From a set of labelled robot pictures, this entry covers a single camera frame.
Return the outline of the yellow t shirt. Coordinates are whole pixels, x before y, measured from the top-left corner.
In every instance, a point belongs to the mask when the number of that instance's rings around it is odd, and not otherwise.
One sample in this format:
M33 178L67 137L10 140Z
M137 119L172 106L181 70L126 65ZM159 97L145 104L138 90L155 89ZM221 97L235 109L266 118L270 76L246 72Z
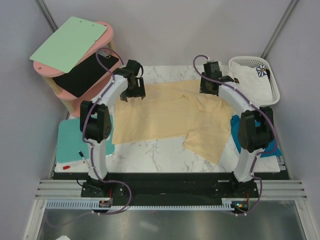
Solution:
M144 99L118 99L113 144L185 137L184 148L217 164L231 135L234 110L199 87L199 80L147 84Z

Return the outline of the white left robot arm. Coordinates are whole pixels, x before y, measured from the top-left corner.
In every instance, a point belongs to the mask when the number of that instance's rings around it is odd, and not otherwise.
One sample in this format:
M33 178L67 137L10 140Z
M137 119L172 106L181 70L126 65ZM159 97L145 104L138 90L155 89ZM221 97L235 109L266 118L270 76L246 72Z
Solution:
M128 60L126 66L115 69L110 81L95 97L80 104L80 131L89 149L88 175L97 180L92 185L92 191L99 197L106 196L110 191L109 183L103 180L108 174L106 145L112 131L109 108L117 99L127 102L129 98L146 97L143 77L138 76L143 71L138 61Z

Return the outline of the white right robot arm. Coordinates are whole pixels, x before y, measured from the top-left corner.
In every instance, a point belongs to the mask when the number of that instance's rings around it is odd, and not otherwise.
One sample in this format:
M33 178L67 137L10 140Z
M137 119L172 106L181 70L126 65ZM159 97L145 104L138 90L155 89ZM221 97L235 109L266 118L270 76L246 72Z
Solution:
M240 122L237 132L240 154L232 172L234 181L229 184L229 191L235 197L247 191L247 182L257 177L254 175L257 160L268 145L275 140L273 110L269 106L256 106L240 90L239 83L229 75L222 75L218 61L207 60L200 73L200 86L211 84L210 94L221 97L230 104Z

